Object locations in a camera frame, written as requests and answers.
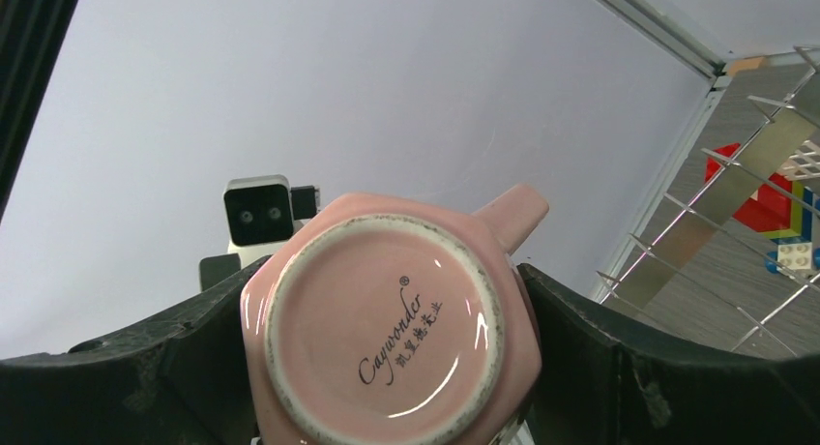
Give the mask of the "light pink mug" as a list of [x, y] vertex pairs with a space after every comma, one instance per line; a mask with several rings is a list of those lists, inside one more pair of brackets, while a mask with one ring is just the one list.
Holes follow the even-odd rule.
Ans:
[[547, 201], [519, 184], [473, 214], [348, 193], [240, 300], [264, 444], [508, 444], [542, 370], [513, 254]]

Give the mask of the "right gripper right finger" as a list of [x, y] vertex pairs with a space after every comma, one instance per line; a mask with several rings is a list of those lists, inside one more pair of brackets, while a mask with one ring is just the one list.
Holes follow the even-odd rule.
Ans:
[[815, 444], [819, 359], [686, 341], [518, 268], [541, 335], [527, 423], [538, 444]]

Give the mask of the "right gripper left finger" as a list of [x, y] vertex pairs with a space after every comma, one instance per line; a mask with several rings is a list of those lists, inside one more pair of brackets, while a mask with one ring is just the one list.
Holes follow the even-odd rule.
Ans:
[[240, 318], [259, 264], [62, 354], [1, 363], [5, 444], [250, 444]]

